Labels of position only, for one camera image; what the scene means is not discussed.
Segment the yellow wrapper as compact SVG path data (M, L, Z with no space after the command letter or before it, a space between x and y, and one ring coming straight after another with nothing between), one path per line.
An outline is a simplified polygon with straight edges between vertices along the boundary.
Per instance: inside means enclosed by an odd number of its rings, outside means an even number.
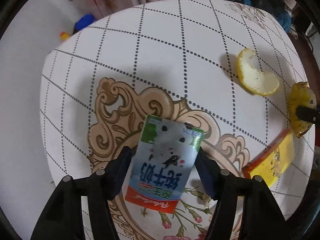
M309 122L299 120L296 116L296 109L298 106L305 106L310 108L319 108L317 104L316 95L309 87L308 82L298 82L292 86L291 93L288 100L288 111L290 124L294 134L297 138L302 137L312 125Z

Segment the orange peel piece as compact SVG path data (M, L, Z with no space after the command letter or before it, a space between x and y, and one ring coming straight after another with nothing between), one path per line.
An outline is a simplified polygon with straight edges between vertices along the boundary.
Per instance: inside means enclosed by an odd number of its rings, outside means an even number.
M272 72L263 72L254 66L257 57L255 51L246 48L236 59L236 69L241 84L252 94L273 95L280 87L277 76Z

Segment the yellow orange box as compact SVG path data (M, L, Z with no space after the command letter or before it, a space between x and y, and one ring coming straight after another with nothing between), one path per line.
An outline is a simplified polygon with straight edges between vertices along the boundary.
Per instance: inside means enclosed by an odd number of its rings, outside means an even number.
M259 175L271 187L295 158L293 130L283 130L263 152L242 168L245 178Z

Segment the milk drink carton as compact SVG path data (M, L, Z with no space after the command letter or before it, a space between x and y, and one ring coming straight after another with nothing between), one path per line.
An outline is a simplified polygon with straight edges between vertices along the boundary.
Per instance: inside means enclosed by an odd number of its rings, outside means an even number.
M203 130L148 115L143 125L125 200L172 214L198 155Z

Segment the white patterned tablecloth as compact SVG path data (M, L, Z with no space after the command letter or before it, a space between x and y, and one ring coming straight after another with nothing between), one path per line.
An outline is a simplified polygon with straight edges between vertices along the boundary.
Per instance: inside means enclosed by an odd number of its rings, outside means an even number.
M236 59L279 89L250 93ZM202 143L237 176L289 126L287 98L307 81L289 36L268 13L224 0L166 0L107 16L52 50L41 76L40 119L53 180L84 178L135 146L148 114L204 130Z

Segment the blue lidded container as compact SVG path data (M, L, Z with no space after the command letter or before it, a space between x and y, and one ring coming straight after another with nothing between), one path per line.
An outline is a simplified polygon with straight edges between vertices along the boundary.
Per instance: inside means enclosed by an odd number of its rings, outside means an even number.
M79 32L80 30L84 29L85 27L89 26L93 22L95 22L96 19L92 14L86 14L82 16L74 25L73 34Z

